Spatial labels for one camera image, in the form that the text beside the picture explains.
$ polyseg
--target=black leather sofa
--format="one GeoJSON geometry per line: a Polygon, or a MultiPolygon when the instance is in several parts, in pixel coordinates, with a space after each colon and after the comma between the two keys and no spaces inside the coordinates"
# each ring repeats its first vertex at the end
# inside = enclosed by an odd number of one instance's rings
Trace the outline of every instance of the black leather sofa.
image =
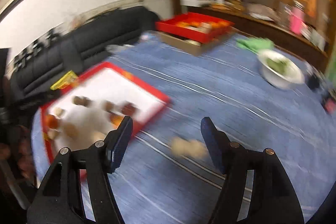
{"type": "Polygon", "coordinates": [[[67,33],[27,61],[10,79],[12,100],[46,91],[66,72],[77,75],[109,56],[107,45],[134,44],[142,32],[155,30],[159,17],[143,6],[117,9],[67,33]]]}

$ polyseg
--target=pink object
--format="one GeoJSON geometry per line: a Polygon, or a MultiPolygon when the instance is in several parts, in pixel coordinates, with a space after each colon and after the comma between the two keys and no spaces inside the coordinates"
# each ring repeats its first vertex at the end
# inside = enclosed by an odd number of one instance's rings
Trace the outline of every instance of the pink object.
{"type": "Polygon", "coordinates": [[[295,34],[301,34],[302,23],[305,13],[298,7],[293,7],[292,15],[290,16],[290,30],[295,34]]]}

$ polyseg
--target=green vegetable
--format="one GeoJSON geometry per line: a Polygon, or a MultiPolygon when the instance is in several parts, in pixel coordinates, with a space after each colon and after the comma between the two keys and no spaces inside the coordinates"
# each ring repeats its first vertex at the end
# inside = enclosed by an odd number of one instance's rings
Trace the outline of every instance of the green vegetable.
{"type": "Polygon", "coordinates": [[[284,75],[286,72],[286,67],[288,64],[288,61],[284,61],[284,60],[272,60],[270,58],[268,58],[266,60],[267,65],[274,71],[276,71],[277,73],[284,75]]]}

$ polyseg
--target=pink bottle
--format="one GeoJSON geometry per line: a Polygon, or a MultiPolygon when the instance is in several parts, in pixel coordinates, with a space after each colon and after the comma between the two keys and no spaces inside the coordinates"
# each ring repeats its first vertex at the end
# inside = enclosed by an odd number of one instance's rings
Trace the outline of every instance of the pink bottle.
{"type": "Polygon", "coordinates": [[[301,34],[302,23],[305,18],[305,12],[303,11],[303,8],[304,7],[300,2],[294,0],[289,28],[295,34],[301,34]]]}

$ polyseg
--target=cardboard box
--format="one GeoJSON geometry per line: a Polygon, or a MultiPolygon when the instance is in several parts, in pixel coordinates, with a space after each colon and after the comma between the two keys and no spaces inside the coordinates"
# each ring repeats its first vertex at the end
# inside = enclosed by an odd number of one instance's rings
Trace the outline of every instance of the cardboard box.
{"type": "Polygon", "coordinates": [[[214,39],[212,42],[202,44],[195,41],[191,43],[190,40],[187,38],[177,37],[175,35],[170,35],[164,32],[158,32],[162,42],[171,45],[175,48],[179,48],[180,50],[192,54],[194,56],[199,56],[204,52],[213,49],[217,45],[222,44],[223,42],[227,41],[234,33],[235,33],[234,29],[231,28],[231,30],[228,33],[214,39]]]}

